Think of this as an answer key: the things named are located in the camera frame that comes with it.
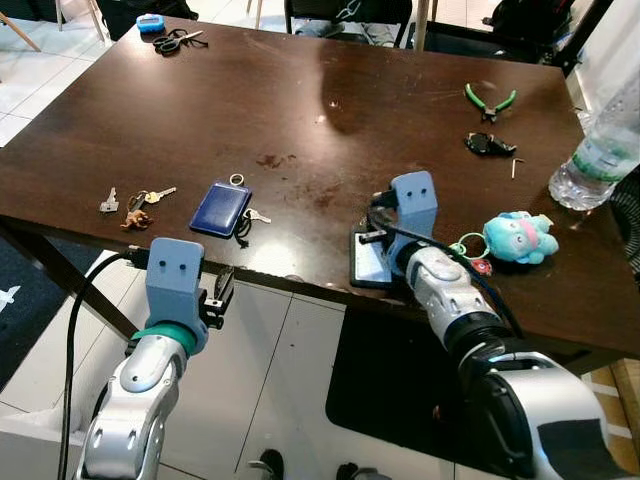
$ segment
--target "blue plush toy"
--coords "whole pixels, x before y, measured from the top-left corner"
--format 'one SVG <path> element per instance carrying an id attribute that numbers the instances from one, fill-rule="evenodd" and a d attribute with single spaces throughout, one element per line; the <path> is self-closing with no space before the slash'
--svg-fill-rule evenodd
<path id="1" fill-rule="evenodd" d="M 494 257 L 508 262 L 538 264 L 560 248 L 548 233 L 551 225 L 553 222 L 546 215 L 501 213 L 485 223 L 482 233 Z"/>

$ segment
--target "pliers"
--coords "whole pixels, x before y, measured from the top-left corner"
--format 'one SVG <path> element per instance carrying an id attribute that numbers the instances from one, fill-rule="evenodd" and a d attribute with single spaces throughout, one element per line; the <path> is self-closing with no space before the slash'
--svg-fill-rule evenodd
<path id="1" fill-rule="evenodd" d="M 497 105 L 494 108 L 487 108 L 487 105 L 482 100 L 480 100 L 480 98 L 475 93 L 473 93 L 473 90 L 471 90 L 470 84 L 467 83 L 464 86 L 464 92 L 467 94 L 467 97 L 469 97 L 469 100 L 471 100 L 476 107 L 482 110 L 482 120 L 484 121 L 488 118 L 489 120 L 491 120 L 491 123 L 496 123 L 498 112 L 500 112 L 501 110 L 504 110 L 509 105 L 511 105 L 513 101 L 516 99 L 516 94 L 517 94 L 517 92 L 513 90 L 511 92 L 511 95 L 509 95 L 509 98 L 507 98 L 500 105 Z"/>

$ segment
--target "dark brown table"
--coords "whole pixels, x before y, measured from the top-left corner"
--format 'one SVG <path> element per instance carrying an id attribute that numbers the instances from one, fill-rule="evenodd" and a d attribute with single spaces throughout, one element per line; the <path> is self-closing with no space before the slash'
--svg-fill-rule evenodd
<path id="1" fill-rule="evenodd" d="M 242 280 L 423 315 L 406 292 L 350 287 L 349 231 L 373 192 L 424 169 L 443 242 L 502 211 L 556 222 L 556 255 L 533 268 L 498 266 L 491 278 L 538 346 L 574 371 L 640 357 L 640 298 L 609 207 L 575 214 L 547 192 L 582 137 L 559 69 L 168 24 L 204 30 L 210 47 L 163 58 L 132 30 L 0 152 L 1 234 L 63 288 L 77 291 L 82 275 L 44 235 L 114 250 L 167 236 L 202 243 L 209 271 L 234 265 Z M 495 125 L 481 124 L 466 82 L 488 104 L 513 88 L 518 98 Z M 470 131 L 518 145 L 526 163 L 514 180 L 510 159 L 467 151 Z M 209 186 L 234 172 L 273 219 L 253 225 L 246 249 L 188 227 Z M 120 211 L 103 215 L 114 185 Z M 169 186 L 177 193 L 147 208 L 149 230 L 120 229 L 130 194 Z M 123 336 L 133 331 L 96 289 L 87 302 Z"/>

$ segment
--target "bottle label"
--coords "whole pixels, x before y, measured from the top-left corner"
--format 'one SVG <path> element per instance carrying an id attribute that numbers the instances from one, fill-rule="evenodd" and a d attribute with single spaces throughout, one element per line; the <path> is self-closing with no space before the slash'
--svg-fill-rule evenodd
<path id="1" fill-rule="evenodd" d="M 572 160 L 578 170 L 601 182 L 619 182 L 634 168 L 633 162 L 607 153 L 587 139 L 580 144 Z"/>

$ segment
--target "water bottle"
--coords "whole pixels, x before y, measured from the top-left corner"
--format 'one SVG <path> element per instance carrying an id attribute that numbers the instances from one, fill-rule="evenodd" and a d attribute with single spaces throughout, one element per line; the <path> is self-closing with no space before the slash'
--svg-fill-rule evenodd
<path id="1" fill-rule="evenodd" d="M 591 210 L 640 164 L 640 76 L 634 75 L 609 101 L 572 157 L 549 180 L 561 205 Z"/>

